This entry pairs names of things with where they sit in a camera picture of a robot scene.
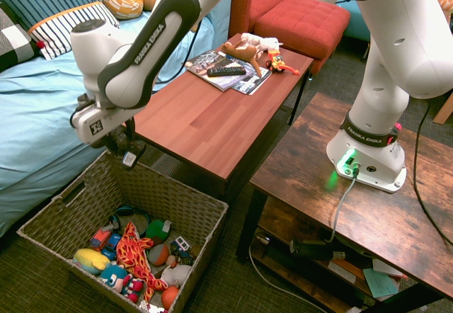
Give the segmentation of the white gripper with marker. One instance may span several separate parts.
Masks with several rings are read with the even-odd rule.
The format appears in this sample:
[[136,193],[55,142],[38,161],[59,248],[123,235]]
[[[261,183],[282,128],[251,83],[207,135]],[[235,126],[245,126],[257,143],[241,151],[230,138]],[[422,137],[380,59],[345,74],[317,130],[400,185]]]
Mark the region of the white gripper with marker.
[[90,105],[81,110],[76,110],[70,123],[75,129],[77,137],[85,144],[93,144],[102,138],[102,144],[113,154],[116,153],[115,140],[108,135],[121,124],[125,123],[127,141],[135,141],[136,109],[106,109]]

